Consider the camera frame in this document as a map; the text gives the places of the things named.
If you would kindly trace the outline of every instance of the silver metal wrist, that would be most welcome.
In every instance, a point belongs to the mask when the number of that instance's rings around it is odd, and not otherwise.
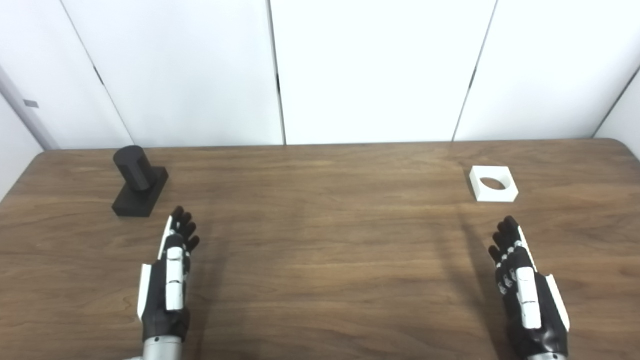
[[[180,360],[182,339],[178,336],[156,336],[145,341],[143,360]]]
[[[527,360],[567,360],[567,358],[562,354],[554,354],[552,352],[547,352],[545,354],[529,356]]]

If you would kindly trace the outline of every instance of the black cylinder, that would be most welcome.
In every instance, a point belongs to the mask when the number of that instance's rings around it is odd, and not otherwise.
[[[123,147],[113,156],[113,162],[134,191],[148,190],[156,183],[157,176],[151,169],[145,151],[140,146]]]

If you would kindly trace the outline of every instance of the metal hinge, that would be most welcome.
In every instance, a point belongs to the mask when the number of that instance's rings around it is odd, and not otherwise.
[[[100,76],[100,73],[98,72],[98,69],[96,69],[95,66],[94,66],[93,70],[95,71],[95,74],[98,75],[98,79],[100,80],[100,84],[102,84],[102,86],[104,86],[104,81],[102,80],[102,76]]]
[[[476,78],[476,71],[478,70],[478,67],[474,68],[474,73],[471,75],[471,81],[469,81],[469,88],[471,89],[471,86],[474,84],[474,80]]]

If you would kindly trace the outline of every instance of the white plastic panel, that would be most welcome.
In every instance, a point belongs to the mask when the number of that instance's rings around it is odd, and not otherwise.
[[[494,0],[271,0],[287,143],[451,141]]]
[[[0,86],[45,146],[132,144],[59,1],[0,1],[0,34]]]
[[[616,139],[640,159],[640,76],[629,84],[596,137]]]
[[[591,137],[640,65],[640,1],[500,0],[456,141]]]
[[[265,0],[64,0],[137,145],[282,144]]]
[[[31,136],[13,109],[0,95],[0,200],[20,178],[31,160],[42,152],[42,148]]]

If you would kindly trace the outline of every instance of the black block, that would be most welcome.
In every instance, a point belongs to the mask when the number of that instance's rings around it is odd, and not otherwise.
[[[118,198],[111,208],[119,217],[148,218],[154,210],[154,206],[164,184],[169,179],[169,173],[164,167],[152,167],[156,181],[148,190],[134,191],[128,184],[124,184]]]

